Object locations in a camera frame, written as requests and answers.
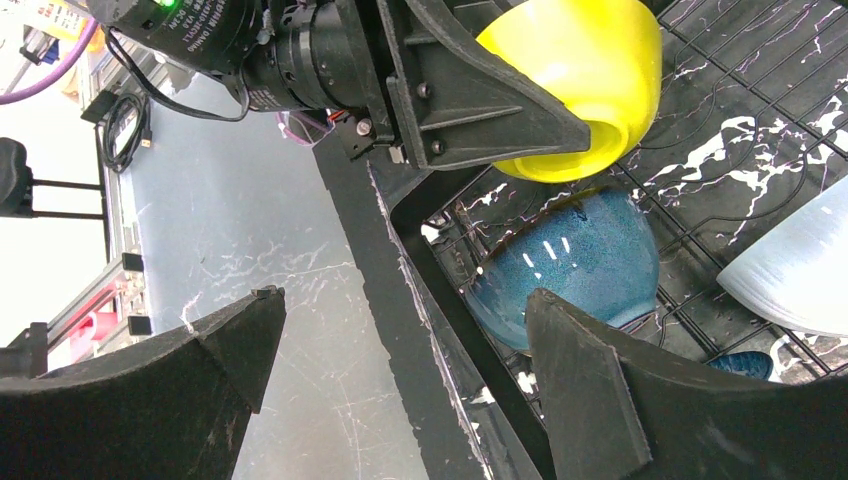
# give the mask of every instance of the small blue dish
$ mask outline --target small blue dish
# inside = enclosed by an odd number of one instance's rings
[[[658,281],[645,216],[627,192],[601,188],[557,202],[504,239],[463,294],[484,329],[526,352],[524,308],[536,288],[620,328],[654,311]]]
[[[718,357],[707,365],[737,375],[768,380],[774,361],[763,352],[739,352]]]

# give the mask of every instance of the white bowl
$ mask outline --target white bowl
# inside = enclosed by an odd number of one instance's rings
[[[777,325],[848,336],[848,181],[840,180],[780,222],[717,280]]]

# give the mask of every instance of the black wire rack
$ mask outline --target black wire rack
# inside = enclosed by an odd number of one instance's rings
[[[848,9],[832,0],[683,0],[659,17],[660,113],[605,174],[542,185],[490,169],[426,226],[462,293],[506,235],[586,188],[632,192],[659,247],[657,313],[623,327],[679,355],[772,354],[785,383],[848,370],[848,342],[808,336],[746,310],[716,283],[737,255],[848,173]],[[541,420],[532,362],[489,338]]]

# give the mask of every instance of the dish rack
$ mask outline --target dish rack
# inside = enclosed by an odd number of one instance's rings
[[[624,330],[704,363],[764,351],[775,360],[772,380],[787,384],[848,370],[848,339],[771,324],[715,280],[848,171],[848,8],[832,0],[680,0],[658,20],[659,114],[640,147],[605,173],[544,185],[494,168],[436,172],[392,213],[485,390],[537,466],[550,450],[532,361],[483,333],[461,294],[505,235],[587,188],[630,192],[659,248],[657,313]],[[469,395],[468,406],[488,394]]]

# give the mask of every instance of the yellow bowl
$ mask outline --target yellow bowl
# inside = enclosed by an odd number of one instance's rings
[[[528,0],[477,37],[589,125],[586,152],[505,160],[502,172],[558,183],[593,175],[636,146],[657,114],[660,28],[638,0]]]

